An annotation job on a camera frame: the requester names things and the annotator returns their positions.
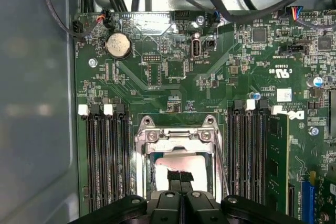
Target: ram slot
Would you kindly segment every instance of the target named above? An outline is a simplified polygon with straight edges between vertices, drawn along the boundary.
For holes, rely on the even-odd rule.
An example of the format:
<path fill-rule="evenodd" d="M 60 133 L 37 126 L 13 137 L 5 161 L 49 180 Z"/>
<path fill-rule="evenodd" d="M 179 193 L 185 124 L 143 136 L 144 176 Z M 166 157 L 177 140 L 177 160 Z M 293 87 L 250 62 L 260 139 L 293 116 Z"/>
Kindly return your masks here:
<path fill-rule="evenodd" d="M 251 200 L 258 202 L 258 158 L 260 151 L 258 150 L 258 115 L 253 115 L 253 125 L 251 126 L 251 157 L 250 157 L 250 186 Z"/>
<path fill-rule="evenodd" d="M 259 111 L 256 132 L 256 163 L 255 169 L 258 172 L 256 185 L 256 202 L 265 203 L 265 163 L 266 163 L 266 114 Z"/>
<path fill-rule="evenodd" d="M 95 180 L 95 149 L 94 149 L 94 136 L 93 136 L 93 120 L 85 118 L 86 121 L 86 134 L 87 134 L 87 156 L 88 156 L 88 184 L 89 184 L 89 209 L 90 212 L 97 209 L 96 206 L 96 180 Z"/>
<path fill-rule="evenodd" d="M 107 173 L 107 192 L 105 194 L 107 204 L 111 204 L 113 199 L 114 184 L 112 180 L 112 156 L 111 156 L 111 120 L 108 116 L 104 118 L 104 138 L 106 142 L 106 173 Z"/>
<path fill-rule="evenodd" d="M 251 199 L 251 178 L 253 174 L 251 172 L 251 157 L 254 150 L 251 148 L 251 144 L 254 140 L 255 118 L 253 112 L 249 111 L 245 116 L 245 148 L 243 149 L 244 159 L 244 194 L 243 197 Z"/>
<path fill-rule="evenodd" d="M 236 148 L 235 148 L 236 123 L 235 115 L 228 116 L 228 132 L 227 132 L 227 163 L 228 163 L 228 187 L 229 193 L 235 193 L 235 176 L 236 176 Z"/>
<path fill-rule="evenodd" d="M 107 161 L 107 137 L 106 137 L 106 121 L 105 118 L 100 120 L 100 134 L 101 139 L 99 141 L 100 152 L 100 185 L 101 185 L 101 206 L 104 207 L 108 204 L 108 161 Z"/>
<path fill-rule="evenodd" d="M 240 118 L 240 128 L 239 128 L 239 147 L 238 147 L 238 156 L 239 156 L 239 194 L 240 196 L 245 196 L 245 187 L 244 181 L 246 180 L 245 173 L 245 159 L 247 157 L 246 153 L 246 138 L 245 138 L 245 115 L 241 115 Z"/>
<path fill-rule="evenodd" d="M 95 180 L 96 180 L 96 206 L 97 209 L 101 208 L 101 198 L 102 198 L 102 188 L 103 188 L 103 182 L 102 182 L 102 174 L 103 174 L 103 168 L 102 168 L 102 156 L 101 156 L 101 118 L 100 116 L 95 116 L 93 119 L 93 138 L 94 138 L 94 169 L 95 169 Z"/>
<path fill-rule="evenodd" d="M 120 135 L 121 135 L 121 150 L 122 150 L 122 180 L 123 194 L 130 195 L 130 154 L 129 154 L 129 130 L 128 119 L 126 115 L 120 116 Z"/>
<path fill-rule="evenodd" d="M 112 181 L 112 197 L 113 201 L 119 199 L 119 172 L 118 172 L 118 122 L 117 119 L 109 119 L 110 126 L 110 155 L 111 155 L 111 181 Z"/>

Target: screw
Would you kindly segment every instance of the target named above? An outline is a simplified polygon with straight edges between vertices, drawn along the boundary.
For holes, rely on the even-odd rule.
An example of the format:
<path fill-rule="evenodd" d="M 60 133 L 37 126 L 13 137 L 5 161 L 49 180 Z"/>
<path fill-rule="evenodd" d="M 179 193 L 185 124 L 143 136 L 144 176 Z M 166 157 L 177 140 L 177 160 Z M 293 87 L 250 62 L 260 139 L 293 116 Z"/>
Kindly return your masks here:
<path fill-rule="evenodd" d="M 168 198 L 173 198 L 173 197 L 174 197 L 174 194 L 173 194 L 173 193 L 167 193 L 166 196 L 167 196 Z"/>
<path fill-rule="evenodd" d="M 235 198 L 228 198 L 227 201 L 229 201 L 229 202 L 232 203 L 232 204 L 235 204 L 235 203 L 238 202 L 238 200 L 235 199 Z"/>
<path fill-rule="evenodd" d="M 195 198 L 200 198 L 200 196 L 201 196 L 201 194 L 197 191 L 193 192 L 191 195 Z"/>
<path fill-rule="evenodd" d="M 201 139 L 210 140 L 210 138 L 211 138 L 211 132 L 210 131 L 203 131 L 201 133 Z"/>
<path fill-rule="evenodd" d="M 201 34 L 199 32 L 194 33 L 193 38 L 199 39 L 201 37 Z"/>
<path fill-rule="evenodd" d="M 155 131 L 148 133 L 147 138 L 149 141 L 156 141 L 158 139 L 158 134 Z"/>
<path fill-rule="evenodd" d="M 311 127 L 310 129 L 309 129 L 309 134 L 311 135 L 311 136 L 317 136 L 318 134 L 319 134 L 319 129 L 318 128 L 316 128 L 316 127 Z"/>
<path fill-rule="evenodd" d="M 98 65 L 98 61 L 95 58 L 89 59 L 89 66 L 95 68 Z"/>
<path fill-rule="evenodd" d="M 205 17 L 204 16 L 198 16 L 197 18 L 196 18 L 196 23 L 198 24 L 198 25 L 204 25 L 204 23 L 205 23 Z"/>

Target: green circuit board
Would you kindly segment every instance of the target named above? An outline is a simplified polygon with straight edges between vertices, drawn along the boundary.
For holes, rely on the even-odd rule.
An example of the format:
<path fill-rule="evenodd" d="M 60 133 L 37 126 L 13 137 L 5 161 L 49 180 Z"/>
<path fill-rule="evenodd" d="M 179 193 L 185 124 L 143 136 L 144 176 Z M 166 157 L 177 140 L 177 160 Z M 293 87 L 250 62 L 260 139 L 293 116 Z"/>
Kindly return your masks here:
<path fill-rule="evenodd" d="M 323 24 L 333 22 L 330 14 L 304 10 L 301 18 Z M 78 14 L 76 21 L 88 27 L 98 15 Z M 205 116 L 212 114 L 224 139 L 231 191 L 244 191 L 242 194 L 254 201 L 303 218 L 302 182 L 311 181 L 318 187 L 315 177 L 324 176 L 328 163 L 336 158 L 336 133 L 331 127 L 335 32 L 303 27 L 280 12 L 250 24 L 226 24 L 216 15 L 186 10 L 112 13 L 112 29 L 99 23 L 84 40 L 76 40 L 78 106 L 87 105 L 88 110 L 100 113 L 97 110 L 112 104 L 116 113 L 127 116 L 124 123 L 106 123 L 106 127 L 115 127 L 114 153 L 109 143 L 99 142 L 111 133 L 97 132 L 94 118 L 77 118 L 81 215 L 127 193 L 137 193 L 134 136 L 145 115 L 156 125 L 182 127 L 201 125 Z M 121 60 L 107 50 L 106 41 L 115 33 L 126 35 L 130 42 L 129 53 Z M 316 77 L 322 78 L 322 85 L 315 83 Z M 249 99 L 256 100 L 255 110 L 262 107 L 261 114 L 246 112 Z M 260 151 L 255 157 L 249 153 L 257 143 L 249 141 L 257 137 Z M 249 158 L 238 170 L 246 175 L 237 178 L 235 164 L 244 154 L 239 150 L 241 138 Z M 93 145 L 88 143 L 90 139 L 95 139 Z M 235 140 L 239 145 L 233 149 Z M 128 149 L 126 157 L 124 148 Z M 262 159 L 266 152 L 267 159 Z M 103 167 L 110 164 L 110 157 L 118 159 L 115 167 Z M 254 166 L 262 160 L 265 163 L 260 167 Z M 118 176 L 113 183 L 114 172 Z M 259 193 L 248 182 L 252 173 L 255 178 L 250 181 L 256 187 L 262 185 Z M 317 210 L 314 218 L 319 220 Z"/>

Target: colored wires connector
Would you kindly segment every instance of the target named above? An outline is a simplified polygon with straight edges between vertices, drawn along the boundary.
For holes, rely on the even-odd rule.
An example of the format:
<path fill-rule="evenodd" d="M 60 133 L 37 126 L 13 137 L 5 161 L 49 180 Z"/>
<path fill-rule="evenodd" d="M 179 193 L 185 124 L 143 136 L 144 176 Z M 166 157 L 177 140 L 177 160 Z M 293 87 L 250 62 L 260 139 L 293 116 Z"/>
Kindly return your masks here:
<path fill-rule="evenodd" d="M 101 14 L 101 15 L 99 15 L 97 18 L 96 18 L 96 21 L 97 22 L 101 22 L 102 20 L 104 20 L 106 17 L 105 17 L 105 15 L 104 14 Z"/>
<path fill-rule="evenodd" d="M 302 6 L 298 7 L 298 6 L 292 6 L 292 16 L 293 16 L 293 20 L 297 21 L 300 17 L 300 13 L 303 9 Z"/>

